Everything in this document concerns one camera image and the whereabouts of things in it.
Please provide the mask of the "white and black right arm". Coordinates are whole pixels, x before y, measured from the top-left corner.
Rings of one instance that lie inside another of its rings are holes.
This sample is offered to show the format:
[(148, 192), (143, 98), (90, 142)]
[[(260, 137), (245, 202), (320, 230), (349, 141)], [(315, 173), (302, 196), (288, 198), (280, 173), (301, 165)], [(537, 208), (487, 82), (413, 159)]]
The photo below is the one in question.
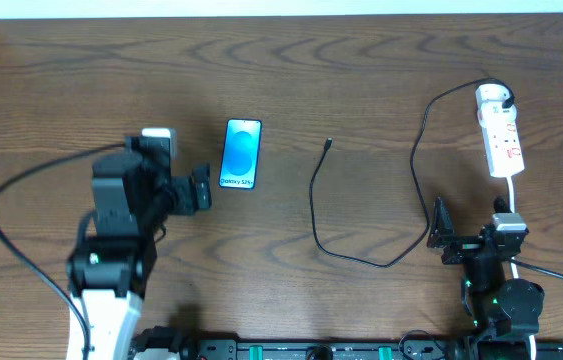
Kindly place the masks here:
[(460, 265), (462, 303), (475, 330), (448, 344), (448, 359), (529, 359), (529, 337), (539, 331), (545, 292), (536, 283), (505, 276), (503, 264), (520, 253), (528, 228), (505, 201), (495, 199), (492, 221), (477, 235), (455, 232), (444, 202), (434, 204), (429, 248), (443, 251), (442, 263)]

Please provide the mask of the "blue Galaxy smartphone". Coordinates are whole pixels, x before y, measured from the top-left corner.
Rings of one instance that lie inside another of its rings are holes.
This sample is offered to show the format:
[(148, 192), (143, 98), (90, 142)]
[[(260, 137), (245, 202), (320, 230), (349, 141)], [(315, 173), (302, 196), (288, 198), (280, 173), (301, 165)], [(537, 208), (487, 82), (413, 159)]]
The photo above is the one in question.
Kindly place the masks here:
[(255, 188), (262, 122), (257, 119), (230, 119), (227, 122), (219, 186)]

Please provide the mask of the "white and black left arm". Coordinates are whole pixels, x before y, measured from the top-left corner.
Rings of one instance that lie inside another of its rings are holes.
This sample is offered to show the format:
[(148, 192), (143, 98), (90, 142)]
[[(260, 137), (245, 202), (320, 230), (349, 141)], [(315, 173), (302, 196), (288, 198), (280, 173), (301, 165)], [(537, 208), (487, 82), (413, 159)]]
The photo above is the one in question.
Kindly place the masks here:
[(125, 359), (156, 263), (155, 234), (168, 216), (191, 216), (212, 204), (210, 167), (171, 173), (169, 129), (129, 136), (118, 152), (92, 165), (96, 232), (78, 231), (66, 270), (70, 299), (69, 359)]

